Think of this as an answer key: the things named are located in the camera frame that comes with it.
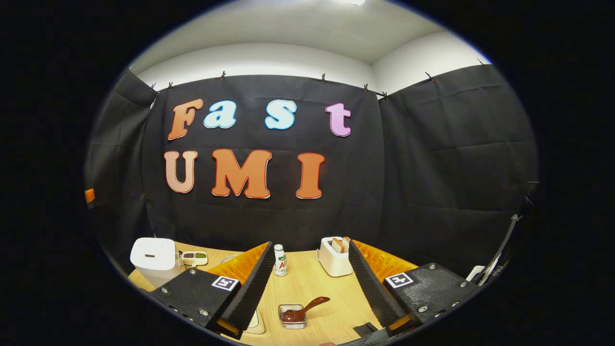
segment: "orange letter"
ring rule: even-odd
[[[212,188],[215,196],[228,196],[231,191],[226,188],[229,181],[235,196],[241,194],[245,182],[250,179],[245,195],[249,198],[269,198],[267,190],[267,162],[271,153],[266,150],[253,150],[245,159],[243,167],[239,167],[235,155],[230,149],[217,149],[212,153],[216,159],[216,186]]]
[[[186,160],[186,179],[183,183],[177,181],[176,163],[180,154],[177,151],[167,151],[164,153],[164,160],[167,162],[167,184],[171,190],[179,193],[188,193],[194,186],[194,159],[199,154],[196,151],[184,151],[182,157]]]
[[[301,171],[301,187],[297,190],[297,197],[301,199],[316,199],[322,196],[318,189],[318,173],[320,164],[325,162],[321,154],[305,153],[297,156],[303,170]]]
[[[173,116],[173,126],[171,127],[171,133],[169,133],[169,140],[184,137],[188,133],[188,130],[184,128],[184,122],[186,122],[187,126],[190,126],[192,120],[194,120],[193,108],[200,110],[201,107],[203,107],[203,100],[196,99],[173,108],[175,115]]]

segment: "toast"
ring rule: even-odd
[[[350,249],[350,238],[345,236],[344,238],[342,238],[342,245],[344,246],[344,252],[348,252],[348,249]]]
[[[344,244],[342,244],[342,242],[337,238],[333,238],[333,241],[331,242],[331,247],[333,248],[333,250],[335,250],[339,254],[344,253]]]

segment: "black fabric backdrop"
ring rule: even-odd
[[[527,182],[538,181],[520,101],[492,65],[479,65],[379,104],[386,183],[376,247],[466,277],[495,255]]]
[[[173,108],[202,99],[188,133],[167,140]],[[267,104],[296,103],[295,122],[286,130],[268,129]],[[236,123],[227,129],[208,129],[203,119],[209,107],[222,100],[237,104]],[[330,129],[325,107],[343,103],[351,111],[344,124],[347,137]],[[216,160],[212,152],[231,149],[244,164],[252,150],[267,150],[267,199],[214,196]],[[165,178],[166,151],[177,151],[177,179],[185,179],[186,150],[198,152],[194,187],[176,193]],[[301,184],[301,153],[324,155],[317,199],[295,196]],[[291,76],[231,76],[190,82],[160,92],[149,115],[143,144],[143,184],[148,215],[156,236],[218,249],[244,251],[266,241],[286,251],[315,249],[325,236],[347,235],[374,243],[383,198],[383,132],[376,94],[345,84]]]
[[[273,241],[304,251],[340,235],[465,277],[491,259],[526,182],[538,180],[536,149],[520,102],[493,66],[434,79],[377,101],[373,92],[309,78],[213,78],[161,90],[150,111],[156,93],[127,72],[103,107],[86,161],[101,241],[129,273],[140,236],[236,251]],[[173,108],[195,99],[204,104],[184,127],[188,133],[168,141]],[[294,124],[282,131],[264,125],[266,106],[277,99],[297,105]],[[206,128],[209,106],[222,100],[237,104],[235,125]],[[351,111],[348,137],[331,132],[325,107],[335,103]],[[270,151],[271,196],[213,196],[217,148],[231,149],[240,165],[252,150]],[[167,185],[169,150],[180,154],[181,182],[182,152],[198,152],[187,194]],[[295,196],[297,155],[308,152],[325,157],[319,199]]]
[[[156,98],[132,72],[124,73],[94,122],[88,144],[85,189],[94,188],[92,226],[105,251],[127,273],[136,239],[152,236],[141,184],[141,143]]]

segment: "wooden table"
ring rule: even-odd
[[[209,249],[177,243],[180,251],[205,251],[207,265],[200,270],[213,268],[226,256],[241,254],[241,251]],[[315,250],[286,252],[288,274],[277,276],[271,272],[263,297],[257,310],[261,314],[265,332],[244,333],[239,342],[256,346],[318,346],[326,342],[343,344],[359,338],[353,327],[371,322],[376,328],[382,326],[374,316],[354,273],[334,278],[329,276],[314,257]],[[153,291],[156,288],[145,280],[139,271],[133,271],[128,279],[139,288]],[[331,301],[315,307],[307,313],[305,329],[285,329],[277,314],[280,304],[307,305],[320,296]]]

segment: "bottle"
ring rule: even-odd
[[[284,276],[288,274],[288,267],[286,264],[286,254],[281,244],[276,244],[273,247],[274,255],[276,256],[276,264],[273,267],[273,272],[277,276]]]

